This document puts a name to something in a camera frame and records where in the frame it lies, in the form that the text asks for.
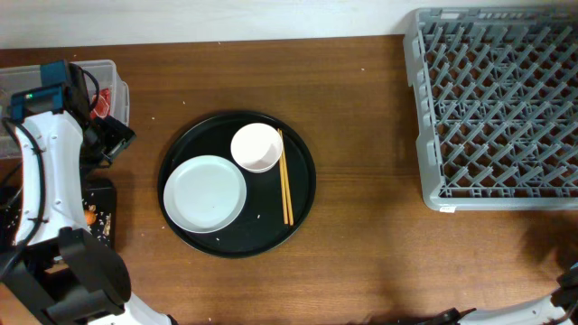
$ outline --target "wooden chopstick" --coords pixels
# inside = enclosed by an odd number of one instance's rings
[[[284,186],[284,201],[286,204],[287,215],[289,216],[289,226],[294,223],[293,219],[293,204],[291,203],[291,189],[289,187],[289,174],[287,173],[287,160],[285,157],[285,147],[283,142],[283,131],[278,129],[279,135],[281,135],[281,140],[283,144],[283,151],[281,152],[281,167],[283,168],[283,177],[281,179],[282,185]]]
[[[279,159],[279,173],[281,174],[281,196],[283,197],[283,223],[289,224],[289,216],[287,212],[287,196],[285,194],[285,172],[284,172],[284,160],[283,154],[281,153],[281,157]]]

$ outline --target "round black tray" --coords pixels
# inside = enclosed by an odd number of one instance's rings
[[[252,173],[235,163],[230,152],[233,135],[251,123],[265,123],[283,130],[287,172],[293,201],[294,225],[283,222],[279,164],[268,172]],[[195,234],[172,222],[163,204],[164,185],[181,163],[210,154],[233,162],[245,177],[247,199],[230,225],[210,234]],[[301,226],[315,197],[315,165],[301,137],[278,119],[256,112],[218,114],[185,132],[169,149],[159,171],[158,197],[164,218],[184,242],[202,252],[229,258],[261,254],[283,243]]]

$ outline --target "wooden table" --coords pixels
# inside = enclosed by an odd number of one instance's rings
[[[550,293],[576,257],[573,213],[443,214],[424,205],[401,37],[0,51],[2,68],[59,59],[111,59],[130,87],[137,139],[104,172],[118,189],[117,251],[133,291],[181,324],[339,324],[497,308]],[[302,136],[318,190],[290,240],[228,260],[195,251],[166,226],[156,177],[190,121],[239,108]],[[0,317],[35,323],[4,286]]]

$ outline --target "red object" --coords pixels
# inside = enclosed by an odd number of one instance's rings
[[[110,115],[110,90],[102,89],[98,95],[97,106],[90,111],[90,118],[95,117],[105,118]]]

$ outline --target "white backdrop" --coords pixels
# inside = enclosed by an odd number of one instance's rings
[[[0,0],[0,48],[404,33],[427,6],[576,0]]]

